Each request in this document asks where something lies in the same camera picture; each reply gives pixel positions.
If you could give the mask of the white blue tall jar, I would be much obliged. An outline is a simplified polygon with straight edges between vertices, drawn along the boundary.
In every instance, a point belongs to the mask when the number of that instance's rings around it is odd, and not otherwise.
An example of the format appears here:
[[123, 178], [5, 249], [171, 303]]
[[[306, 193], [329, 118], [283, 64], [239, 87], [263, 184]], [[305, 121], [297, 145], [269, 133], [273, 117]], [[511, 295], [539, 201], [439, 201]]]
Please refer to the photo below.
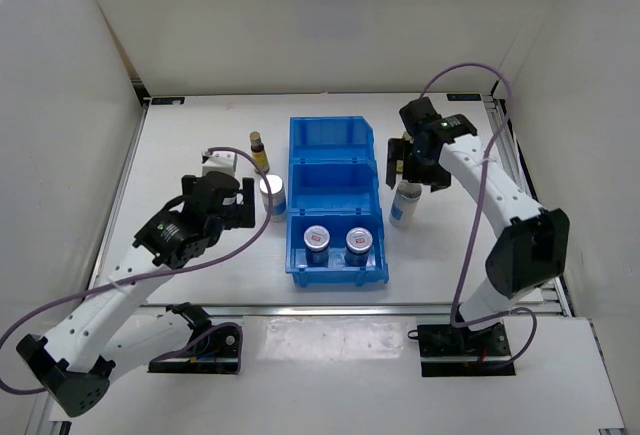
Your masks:
[[264, 209], [271, 209], [271, 221], [284, 221], [287, 217], [287, 203], [283, 179], [278, 175], [268, 174], [266, 179], [260, 180], [259, 190]]
[[422, 195], [422, 186], [402, 180], [398, 183], [389, 213], [389, 222], [398, 228], [407, 227]]

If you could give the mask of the short silver-lid jar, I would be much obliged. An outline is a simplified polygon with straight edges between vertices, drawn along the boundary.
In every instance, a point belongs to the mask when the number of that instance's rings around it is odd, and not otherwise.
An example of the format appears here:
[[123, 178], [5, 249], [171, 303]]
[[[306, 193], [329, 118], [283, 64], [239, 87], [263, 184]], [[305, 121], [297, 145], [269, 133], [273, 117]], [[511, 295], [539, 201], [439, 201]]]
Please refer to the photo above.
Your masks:
[[324, 266], [329, 260], [329, 230], [322, 225], [309, 226], [304, 234], [306, 262], [311, 266]]

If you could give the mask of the short red-label jar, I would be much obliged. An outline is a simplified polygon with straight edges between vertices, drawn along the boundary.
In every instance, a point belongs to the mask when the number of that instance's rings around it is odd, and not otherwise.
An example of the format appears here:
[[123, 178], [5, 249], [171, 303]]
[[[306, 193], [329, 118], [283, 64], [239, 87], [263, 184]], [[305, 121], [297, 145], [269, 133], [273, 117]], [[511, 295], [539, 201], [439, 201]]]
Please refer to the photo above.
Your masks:
[[364, 267], [373, 246], [373, 236], [364, 227], [354, 227], [346, 234], [345, 262], [349, 266]]

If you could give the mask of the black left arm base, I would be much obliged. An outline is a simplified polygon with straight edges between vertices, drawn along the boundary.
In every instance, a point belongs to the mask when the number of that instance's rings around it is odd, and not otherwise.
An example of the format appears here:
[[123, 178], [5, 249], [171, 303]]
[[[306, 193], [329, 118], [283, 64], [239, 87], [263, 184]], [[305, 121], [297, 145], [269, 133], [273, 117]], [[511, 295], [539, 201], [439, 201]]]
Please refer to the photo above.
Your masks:
[[177, 357], [150, 362], [152, 374], [238, 375], [241, 370], [242, 327], [233, 322], [213, 325], [214, 331]]

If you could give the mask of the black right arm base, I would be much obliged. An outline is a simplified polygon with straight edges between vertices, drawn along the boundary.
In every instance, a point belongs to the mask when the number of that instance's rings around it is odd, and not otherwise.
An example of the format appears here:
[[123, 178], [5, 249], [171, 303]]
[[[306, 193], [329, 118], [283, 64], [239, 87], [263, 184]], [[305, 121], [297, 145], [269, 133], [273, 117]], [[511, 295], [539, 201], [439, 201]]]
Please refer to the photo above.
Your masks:
[[480, 331], [451, 325], [418, 325], [407, 335], [418, 343], [423, 378], [516, 375], [502, 322]]

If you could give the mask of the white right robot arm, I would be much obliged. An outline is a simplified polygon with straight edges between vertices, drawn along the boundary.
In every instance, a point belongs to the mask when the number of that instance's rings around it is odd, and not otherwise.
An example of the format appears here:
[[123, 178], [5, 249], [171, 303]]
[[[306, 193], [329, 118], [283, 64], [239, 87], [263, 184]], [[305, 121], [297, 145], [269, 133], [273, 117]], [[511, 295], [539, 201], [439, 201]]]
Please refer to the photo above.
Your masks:
[[449, 342], [470, 355], [484, 344], [485, 329], [532, 290], [563, 274], [569, 218], [561, 209], [544, 208], [492, 161], [464, 115], [443, 117], [427, 97], [409, 102], [399, 115], [409, 137], [388, 142], [387, 185], [402, 179], [438, 191], [457, 180], [496, 236], [485, 280], [468, 299], [454, 300]]

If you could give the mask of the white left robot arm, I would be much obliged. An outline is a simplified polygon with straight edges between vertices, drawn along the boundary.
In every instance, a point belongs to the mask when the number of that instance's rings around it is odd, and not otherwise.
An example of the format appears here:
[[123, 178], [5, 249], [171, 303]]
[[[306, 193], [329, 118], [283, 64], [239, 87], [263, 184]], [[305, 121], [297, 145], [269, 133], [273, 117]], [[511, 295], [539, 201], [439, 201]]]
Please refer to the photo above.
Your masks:
[[119, 329], [160, 286], [213, 247], [223, 231], [255, 225], [254, 181], [221, 172], [187, 175], [182, 193], [135, 234], [106, 284], [43, 335], [24, 336], [16, 351], [71, 418], [94, 408], [110, 385], [140, 365], [198, 355], [214, 331], [205, 310], [170, 305], [137, 332]]

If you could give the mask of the left brown yellow-label bottle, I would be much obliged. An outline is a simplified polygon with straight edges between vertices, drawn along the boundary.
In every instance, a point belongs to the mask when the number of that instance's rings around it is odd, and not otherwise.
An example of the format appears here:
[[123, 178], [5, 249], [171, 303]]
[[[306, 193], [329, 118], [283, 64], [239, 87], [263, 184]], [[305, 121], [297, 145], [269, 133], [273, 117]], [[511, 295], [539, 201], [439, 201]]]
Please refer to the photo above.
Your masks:
[[268, 173], [270, 165], [260, 133], [258, 131], [252, 131], [249, 135], [249, 140], [250, 150], [254, 161], [260, 170], [264, 173]]

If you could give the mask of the blue plastic divided bin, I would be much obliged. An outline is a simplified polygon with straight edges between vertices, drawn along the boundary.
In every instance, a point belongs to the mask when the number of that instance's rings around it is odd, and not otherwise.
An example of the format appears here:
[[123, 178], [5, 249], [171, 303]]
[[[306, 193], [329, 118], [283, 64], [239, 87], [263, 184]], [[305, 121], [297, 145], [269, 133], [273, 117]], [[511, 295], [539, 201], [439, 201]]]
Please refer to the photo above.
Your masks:
[[[285, 271], [300, 287], [310, 284], [387, 283], [383, 213], [373, 128], [361, 116], [290, 119]], [[303, 234], [329, 230], [329, 260], [306, 262]], [[345, 262], [346, 234], [364, 227], [373, 246], [364, 267]]]

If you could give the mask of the front aluminium frame rail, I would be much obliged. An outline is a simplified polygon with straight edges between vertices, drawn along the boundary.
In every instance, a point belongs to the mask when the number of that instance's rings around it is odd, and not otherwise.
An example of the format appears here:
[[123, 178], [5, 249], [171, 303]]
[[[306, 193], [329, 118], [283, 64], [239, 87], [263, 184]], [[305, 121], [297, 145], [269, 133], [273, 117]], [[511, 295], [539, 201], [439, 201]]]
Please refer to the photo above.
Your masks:
[[443, 304], [391, 305], [205, 305], [214, 317], [242, 316], [444, 316], [450, 306]]

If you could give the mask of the left aluminium frame rail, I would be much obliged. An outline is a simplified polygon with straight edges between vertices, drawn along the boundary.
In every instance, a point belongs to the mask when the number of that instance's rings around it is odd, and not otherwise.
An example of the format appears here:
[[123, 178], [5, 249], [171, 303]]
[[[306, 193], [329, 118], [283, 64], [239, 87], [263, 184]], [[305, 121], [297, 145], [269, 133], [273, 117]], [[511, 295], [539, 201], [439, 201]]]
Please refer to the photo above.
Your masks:
[[21, 199], [33, 308], [85, 288], [114, 208], [142, 109], [127, 75], [74, 72], [31, 83]]

